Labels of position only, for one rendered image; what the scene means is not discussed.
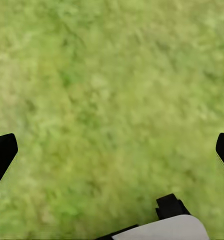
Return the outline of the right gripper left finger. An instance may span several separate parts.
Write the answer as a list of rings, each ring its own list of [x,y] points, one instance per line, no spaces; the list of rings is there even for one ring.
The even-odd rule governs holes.
[[[0,136],[0,180],[18,152],[14,133]]]

